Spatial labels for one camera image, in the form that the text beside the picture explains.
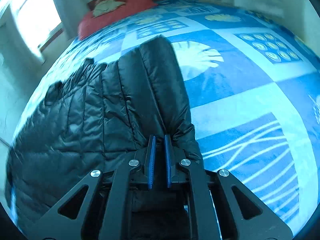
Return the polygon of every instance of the bright window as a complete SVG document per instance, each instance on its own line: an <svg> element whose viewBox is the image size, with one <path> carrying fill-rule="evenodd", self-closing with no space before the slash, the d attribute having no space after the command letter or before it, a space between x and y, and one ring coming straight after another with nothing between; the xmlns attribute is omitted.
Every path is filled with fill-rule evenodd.
<svg viewBox="0 0 320 240"><path fill-rule="evenodd" d="M61 23L53 0L12 0L18 28L28 46L43 44Z"/></svg>

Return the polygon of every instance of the bed sheet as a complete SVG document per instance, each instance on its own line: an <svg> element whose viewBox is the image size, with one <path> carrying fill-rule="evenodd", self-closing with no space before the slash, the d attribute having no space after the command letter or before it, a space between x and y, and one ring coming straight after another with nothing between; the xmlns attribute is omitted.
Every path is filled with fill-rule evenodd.
<svg viewBox="0 0 320 240"><path fill-rule="evenodd" d="M254 12L198 0L159 6L75 39L42 78L15 134L86 57L117 60L157 35L175 50L206 169L231 171L294 235L319 203L320 61Z"/></svg>

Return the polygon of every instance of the metal screw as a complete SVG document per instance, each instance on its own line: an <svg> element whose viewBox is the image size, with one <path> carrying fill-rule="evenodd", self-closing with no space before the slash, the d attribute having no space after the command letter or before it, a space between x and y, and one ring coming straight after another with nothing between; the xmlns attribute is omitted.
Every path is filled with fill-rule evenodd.
<svg viewBox="0 0 320 240"><path fill-rule="evenodd" d="M129 165L133 166L133 167L138 166L139 165L139 161L133 159L133 160L129 161Z"/></svg>
<svg viewBox="0 0 320 240"><path fill-rule="evenodd" d="M101 174L101 171L99 171L99 170L94 170L94 171L91 171L91 173L90 173L90 175L92 177L99 177L100 174Z"/></svg>
<svg viewBox="0 0 320 240"><path fill-rule="evenodd" d="M229 176L229 171L225 170L225 169L222 169L219 171L219 174L222 176L222 177L228 177Z"/></svg>
<svg viewBox="0 0 320 240"><path fill-rule="evenodd" d="M188 159L183 159L183 160L181 160L181 165L183 165L183 166L189 166L190 164L191 164L191 161L190 160L188 160Z"/></svg>

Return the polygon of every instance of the gray curtain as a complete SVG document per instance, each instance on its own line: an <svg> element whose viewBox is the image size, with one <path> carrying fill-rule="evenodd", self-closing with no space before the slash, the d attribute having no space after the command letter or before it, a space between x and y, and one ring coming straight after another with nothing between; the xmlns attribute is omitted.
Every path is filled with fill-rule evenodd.
<svg viewBox="0 0 320 240"><path fill-rule="evenodd" d="M68 38L74 38L78 35L78 25L83 16L89 12L85 0L53 0L61 22L63 30Z"/></svg>

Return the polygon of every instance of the black fabric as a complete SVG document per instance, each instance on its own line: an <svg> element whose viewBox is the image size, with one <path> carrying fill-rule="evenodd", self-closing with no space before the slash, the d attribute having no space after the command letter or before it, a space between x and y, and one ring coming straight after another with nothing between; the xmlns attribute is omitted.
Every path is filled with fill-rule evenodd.
<svg viewBox="0 0 320 240"><path fill-rule="evenodd" d="M161 138L166 133L174 146L202 165L188 96L169 41L155 38L108 65L86 59L70 78L49 88L10 148L6 199L11 202L14 185L19 227L27 232L87 173L114 170L126 154L146 147L150 134L158 136L160 152L155 178L165 177ZM137 212L150 211L144 202L151 197L162 202L162 216L167 215L172 196L158 181L154 192L135 196ZM155 191L162 191L164 198L157 200ZM184 221L181 203L172 209L183 214Z"/></svg>

